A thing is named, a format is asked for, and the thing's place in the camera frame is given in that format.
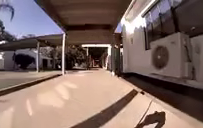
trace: sky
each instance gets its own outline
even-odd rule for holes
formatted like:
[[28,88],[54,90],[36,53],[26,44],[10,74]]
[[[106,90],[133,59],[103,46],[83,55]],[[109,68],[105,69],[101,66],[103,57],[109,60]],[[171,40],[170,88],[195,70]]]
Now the sky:
[[5,29],[17,38],[24,35],[36,36],[60,34],[63,31],[53,20],[34,2],[34,0],[8,0],[15,8],[13,20],[10,20],[9,12],[0,12],[0,18],[4,22]]

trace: distant building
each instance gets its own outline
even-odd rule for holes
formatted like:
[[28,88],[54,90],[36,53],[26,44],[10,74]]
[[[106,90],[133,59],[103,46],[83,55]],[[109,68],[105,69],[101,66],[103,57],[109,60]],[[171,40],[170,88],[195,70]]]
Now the distant building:
[[[36,60],[36,55],[37,51],[32,50],[32,49],[22,49],[22,50],[17,50],[17,51],[5,51],[5,52],[0,52],[0,70],[18,70],[19,67],[18,65],[15,64],[13,60],[13,56],[18,55],[18,54],[26,54],[30,55],[31,57],[35,58]],[[52,59],[49,57],[45,57],[43,55],[40,55],[40,68],[51,68],[52,67]],[[28,69],[36,69],[36,64],[32,63],[28,66]]]

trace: white pillar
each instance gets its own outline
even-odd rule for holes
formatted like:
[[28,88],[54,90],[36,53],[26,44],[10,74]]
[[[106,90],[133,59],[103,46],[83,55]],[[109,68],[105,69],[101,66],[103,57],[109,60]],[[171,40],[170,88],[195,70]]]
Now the white pillar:
[[63,39],[62,39],[62,75],[65,74],[65,38],[66,34],[63,34]]
[[36,71],[40,72],[40,42],[37,42]]
[[115,75],[115,47],[114,44],[111,46],[111,72]]

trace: ceiling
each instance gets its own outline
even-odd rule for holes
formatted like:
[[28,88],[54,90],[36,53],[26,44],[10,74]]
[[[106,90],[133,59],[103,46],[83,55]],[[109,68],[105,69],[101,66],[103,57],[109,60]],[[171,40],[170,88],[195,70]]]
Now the ceiling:
[[35,0],[65,31],[114,30],[132,0]]
[[68,43],[108,44],[132,0],[35,1],[67,33]]

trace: concrete pavement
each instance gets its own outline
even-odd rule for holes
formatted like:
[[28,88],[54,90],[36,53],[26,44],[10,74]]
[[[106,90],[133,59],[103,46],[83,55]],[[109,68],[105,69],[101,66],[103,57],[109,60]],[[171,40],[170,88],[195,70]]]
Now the concrete pavement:
[[104,70],[80,71],[0,97],[0,128],[194,128]]
[[10,72],[0,71],[0,89],[15,86],[18,84],[34,81],[54,74],[60,74],[59,71],[53,72]]

